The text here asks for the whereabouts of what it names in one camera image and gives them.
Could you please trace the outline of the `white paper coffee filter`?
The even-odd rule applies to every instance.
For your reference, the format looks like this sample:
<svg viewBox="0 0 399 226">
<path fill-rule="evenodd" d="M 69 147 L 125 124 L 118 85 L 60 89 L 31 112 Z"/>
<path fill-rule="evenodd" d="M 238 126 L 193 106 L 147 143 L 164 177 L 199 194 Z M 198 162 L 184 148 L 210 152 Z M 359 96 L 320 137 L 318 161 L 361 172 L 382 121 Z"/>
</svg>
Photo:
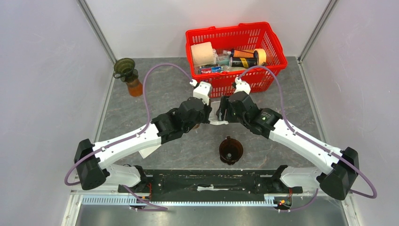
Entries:
<svg viewBox="0 0 399 226">
<path fill-rule="evenodd" d="M 219 125 L 227 125 L 229 124 L 228 121 L 220 121 L 216 114 L 217 110 L 219 109 L 220 104 L 212 104 L 212 111 L 209 114 L 209 124 L 219 126 Z"/>
</svg>

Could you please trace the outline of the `brown transparent dripper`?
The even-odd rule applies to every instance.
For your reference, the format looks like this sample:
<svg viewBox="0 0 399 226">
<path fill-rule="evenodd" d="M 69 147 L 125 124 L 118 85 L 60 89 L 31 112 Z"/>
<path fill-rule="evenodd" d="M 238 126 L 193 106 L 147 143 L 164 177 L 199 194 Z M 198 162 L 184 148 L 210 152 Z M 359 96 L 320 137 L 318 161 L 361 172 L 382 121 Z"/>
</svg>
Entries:
<svg viewBox="0 0 399 226">
<path fill-rule="evenodd" d="M 219 145 L 220 160 L 228 165 L 233 165 L 240 160 L 244 152 L 242 144 L 228 136 Z"/>
</svg>

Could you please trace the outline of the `green transparent dripper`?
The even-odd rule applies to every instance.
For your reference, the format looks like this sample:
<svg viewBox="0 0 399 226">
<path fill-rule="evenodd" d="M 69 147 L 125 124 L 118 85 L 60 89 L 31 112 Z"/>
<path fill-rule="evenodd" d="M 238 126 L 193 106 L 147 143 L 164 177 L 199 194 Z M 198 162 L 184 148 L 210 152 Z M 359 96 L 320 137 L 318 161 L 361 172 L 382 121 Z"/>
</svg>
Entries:
<svg viewBox="0 0 399 226">
<path fill-rule="evenodd" d="M 122 58 L 114 64 L 113 77 L 120 79 L 122 82 L 133 82 L 138 78 L 138 71 L 135 68 L 136 63 L 131 58 Z"/>
</svg>

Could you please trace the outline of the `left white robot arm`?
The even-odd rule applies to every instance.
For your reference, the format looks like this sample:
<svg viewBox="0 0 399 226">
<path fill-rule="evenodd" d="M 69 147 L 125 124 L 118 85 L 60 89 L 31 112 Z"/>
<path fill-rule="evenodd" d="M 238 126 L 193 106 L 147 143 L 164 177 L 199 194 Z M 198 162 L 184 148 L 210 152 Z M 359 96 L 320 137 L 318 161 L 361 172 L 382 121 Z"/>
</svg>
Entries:
<svg viewBox="0 0 399 226">
<path fill-rule="evenodd" d="M 82 190 L 92 190 L 103 184 L 121 184 L 143 192 L 148 185 L 140 166 L 124 169 L 115 162 L 139 151 L 155 151 L 160 145 L 180 139 L 196 125 L 209 123 L 211 103 L 190 97 L 178 108 L 160 114 L 134 131 L 103 142 L 91 143 L 89 139 L 79 142 L 74 156 Z"/>
</svg>

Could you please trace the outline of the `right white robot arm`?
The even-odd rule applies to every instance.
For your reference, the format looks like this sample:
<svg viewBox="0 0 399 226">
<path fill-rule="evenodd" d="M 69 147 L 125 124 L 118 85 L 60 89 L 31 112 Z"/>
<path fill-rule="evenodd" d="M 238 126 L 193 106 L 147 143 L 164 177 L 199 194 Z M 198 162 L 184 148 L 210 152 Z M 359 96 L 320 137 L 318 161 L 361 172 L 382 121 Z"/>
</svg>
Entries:
<svg viewBox="0 0 399 226">
<path fill-rule="evenodd" d="M 318 168 L 311 179 L 324 193 L 344 200 L 358 177 L 358 152 L 342 150 L 303 132 L 270 108 L 259 108 L 244 91 L 221 97 L 216 112 L 219 121 L 240 123 L 255 135 L 280 143 L 310 161 Z"/>
</svg>

